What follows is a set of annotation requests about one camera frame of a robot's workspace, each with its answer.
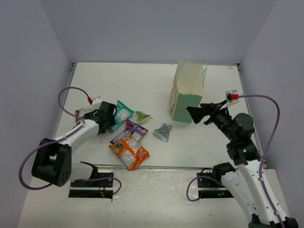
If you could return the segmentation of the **red chips bag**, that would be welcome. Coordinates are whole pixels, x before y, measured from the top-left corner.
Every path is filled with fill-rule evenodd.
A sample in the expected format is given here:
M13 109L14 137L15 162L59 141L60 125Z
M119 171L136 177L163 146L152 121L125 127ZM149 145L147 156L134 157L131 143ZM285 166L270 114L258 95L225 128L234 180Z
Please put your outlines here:
M76 115L76 125L79 125L82 121L81 119L85 119L85 115L88 113L91 113L93 111L92 108L81 108L78 110L75 110L75 115Z

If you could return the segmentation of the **orange snack packet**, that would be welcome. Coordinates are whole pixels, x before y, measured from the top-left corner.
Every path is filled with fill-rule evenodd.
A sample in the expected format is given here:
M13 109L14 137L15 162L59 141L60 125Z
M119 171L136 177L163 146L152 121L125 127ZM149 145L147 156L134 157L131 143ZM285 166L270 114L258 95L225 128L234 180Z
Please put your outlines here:
M109 148L123 161L129 171L136 170L150 157L148 151L132 135L109 145Z

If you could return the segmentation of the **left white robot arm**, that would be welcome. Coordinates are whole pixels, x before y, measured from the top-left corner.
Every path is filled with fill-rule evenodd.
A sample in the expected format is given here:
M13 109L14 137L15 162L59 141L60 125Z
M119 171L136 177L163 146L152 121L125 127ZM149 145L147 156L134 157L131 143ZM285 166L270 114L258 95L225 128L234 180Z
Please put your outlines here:
M83 181L90 187L96 185L99 175L94 172L93 165L72 163L72 154L86 141L114 125L116 114L116 105L102 102L99 109L88 113L71 131L55 139L43 139L34 159L32 176L58 187L68 181Z

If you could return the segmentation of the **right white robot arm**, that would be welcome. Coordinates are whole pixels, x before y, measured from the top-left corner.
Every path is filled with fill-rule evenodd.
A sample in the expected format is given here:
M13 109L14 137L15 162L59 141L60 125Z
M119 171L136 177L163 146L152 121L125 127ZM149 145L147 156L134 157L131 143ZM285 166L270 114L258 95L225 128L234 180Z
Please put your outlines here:
M232 118L226 103L187 107L194 123L208 116L204 124L215 124L229 139L227 151L234 164L215 165L211 177L213 184L224 186L232 194L248 219L248 227L297 228L296 219L283 210L263 176L263 161L251 139L255 131L253 118L246 113Z

